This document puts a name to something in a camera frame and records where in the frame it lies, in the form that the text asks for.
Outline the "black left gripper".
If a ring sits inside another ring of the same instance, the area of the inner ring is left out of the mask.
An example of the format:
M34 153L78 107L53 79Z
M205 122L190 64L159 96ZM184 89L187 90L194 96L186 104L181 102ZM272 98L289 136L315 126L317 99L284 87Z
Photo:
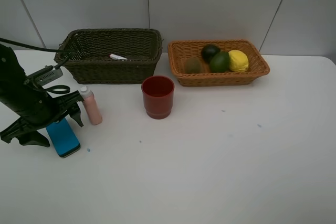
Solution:
M83 127L78 106L82 101L80 93L71 92L66 85L44 89L27 81L1 82L1 103L19 115L14 123L1 131L1 140L10 143L16 138L22 146L49 147L49 140L38 130L58 123L68 115Z

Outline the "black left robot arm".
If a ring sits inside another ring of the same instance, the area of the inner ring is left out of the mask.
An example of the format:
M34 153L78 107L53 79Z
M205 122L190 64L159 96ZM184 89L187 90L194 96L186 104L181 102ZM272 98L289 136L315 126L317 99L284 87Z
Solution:
M10 143L18 139L22 146L49 147L50 143L38 130L58 123L69 115L83 127L78 91L70 92L65 85L42 88L27 76L12 48L1 45L1 103L19 115L9 127L1 131L1 140Z

